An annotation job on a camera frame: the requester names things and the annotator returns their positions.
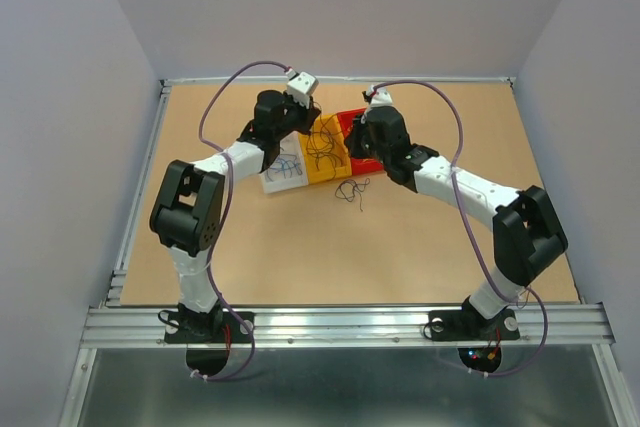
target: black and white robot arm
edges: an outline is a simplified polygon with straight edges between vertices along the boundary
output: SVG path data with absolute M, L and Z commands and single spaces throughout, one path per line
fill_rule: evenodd
M 495 331 L 496 319 L 509 304 L 505 299 L 517 299 L 567 248 L 549 196 L 536 186 L 522 191 L 452 167 L 436 150 L 411 142 L 386 89 L 371 89 L 364 95 L 369 106 L 354 118 L 345 139 L 350 155 L 374 158 L 394 182 L 457 207 L 455 172 L 466 212 L 493 232 L 491 278 L 502 295 L 485 281 L 464 301 L 450 325 L 444 319 L 435 329 L 432 326 L 433 339 L 469 340 Z
M 171 162 L 162 181 L 150 228 L 168 248 L 179 278 L 180 301 L 171 325 L 187 332 L 190 342 L 211 340 L 221 326 L 208 267 L 222 227 L 225 183 L 264 172 L 278 157 L 280 141 L 292 132 L 308 134 L 320 114 L 312 97 L 317 79 L 291 69 L 287 76 L 284 92 L 258 94 L 254 117 L 236 142 L 203 160 Z

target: glass panel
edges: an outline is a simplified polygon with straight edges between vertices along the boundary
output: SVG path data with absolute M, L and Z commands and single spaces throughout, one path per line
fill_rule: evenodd
M 531 355 L 503 349 L 503 367 Z M 236 352 L 241 361 L 246 352 Z M 524 372 L 483 379 L 455 349 L 259 351 L 239 378 L 191 379 L 184 351 L 98 353 L 80 425 L 614 426 L 590 346 L 547 347 Z

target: wooden table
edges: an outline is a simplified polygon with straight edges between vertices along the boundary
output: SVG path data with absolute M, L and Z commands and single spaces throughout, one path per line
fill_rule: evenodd
M 323 112 L 363 106 L 362 84 L 321 84 Z M 465 146 L 459 165 L 514 187 L 541 185 L 509 86 L 441 84 L 460 110 Z M 256 94 L 282 84 L 232 85 L 215 105 L 206 135 L 231 144 L 251 118 Z M 166 166 L 212 155 L 198 141 L 198 122 L 216 85 L 173 87 L 129 264 L 121 303 L 168 305 L 178 299 L 171 258 L 148 227 Z M 420 86 L 391 87 L 413 142 L 451 159 L 457 133 L 451 112 Z M 216 280 L 233 304 L 461 302 L 483 280 L 458 212 L 414 194 L 385 174 L 370 176 L 357 203 L 335 197 L 339 181 L 266 195 L 257 176 L 236 186 L 213 257 Z M 492 237 L 473 221 L 491 263 Z M 577 301 L 566 259 L 534 283 L 547 301 Z

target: table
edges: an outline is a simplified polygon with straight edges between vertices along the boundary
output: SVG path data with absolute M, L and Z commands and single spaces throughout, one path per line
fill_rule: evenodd
M 323 113 L 363 106 L 366 85 L 321 84 Z M 458 107 L 465 129 L 462 168 L 505 185 L 541 180 L 510 87 L 446 83 L 439 87 Z M 209 139 L 231 144 L 251 118 L 260 90 L 283 84 L 231 85 L 205 128 Z M 198 122 L 217 85 L 172 87 L 131 245 L 122 305 L 170 305 L 179 290 L 171 258 L 148 227 L 166 166 L 213 152 L 198 141 Z M 391 87 L 413 142 L 451 159 L 456 125 L 446 104 L 420 86 Z M 414 194 L 384 173 L 369 176 L 363 212 L 334 195 L 340 181 L 264 194 L 257 176 L 236 186 L 213 258 L 227 300 L 244 305 L 461 302 L 483 280 L 458 212 Z M 472 221 L 491 263 L 492 237 Z M 534 287 L 547 301 L 578 301 L 564 257 Z

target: white wall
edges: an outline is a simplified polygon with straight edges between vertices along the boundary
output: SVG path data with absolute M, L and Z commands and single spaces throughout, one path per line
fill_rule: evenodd
M 559 2 L 119 1 L 162 78 L 258 58 L 330 75 L 514 75 Z
M 157 103 L 117 0 L 0 0 L 0 425 L 56 425 Z
M 640 406 L 640 0 L 562 0 L 516 82 L 578 288 Z

